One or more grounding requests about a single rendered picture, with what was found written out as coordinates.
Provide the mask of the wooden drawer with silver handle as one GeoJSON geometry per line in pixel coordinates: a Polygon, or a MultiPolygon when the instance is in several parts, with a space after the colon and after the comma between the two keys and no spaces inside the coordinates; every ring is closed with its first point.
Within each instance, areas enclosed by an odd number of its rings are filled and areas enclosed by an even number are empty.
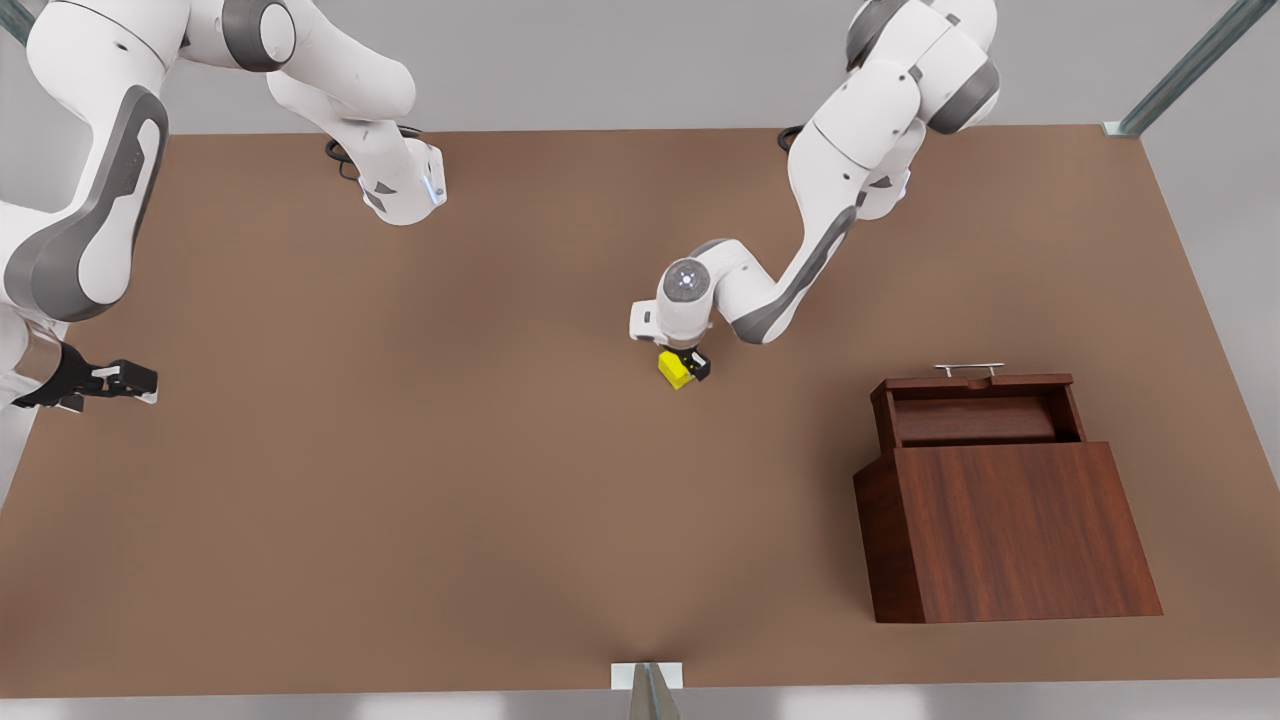
{"type": "Polygon", "coordinates": [[[1070,374],[883,380],[870,393],[879,450],[1079,443],[1070,374]]]}

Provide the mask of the dark wooden cabinet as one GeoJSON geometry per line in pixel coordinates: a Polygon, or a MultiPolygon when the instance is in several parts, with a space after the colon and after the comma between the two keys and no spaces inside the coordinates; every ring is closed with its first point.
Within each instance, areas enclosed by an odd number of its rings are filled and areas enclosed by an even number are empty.
{"type": "Polygon", "coordinates": [[[1162,614],[1106,442],[893,448],[852,483],[878,623],[1162,614]]]}

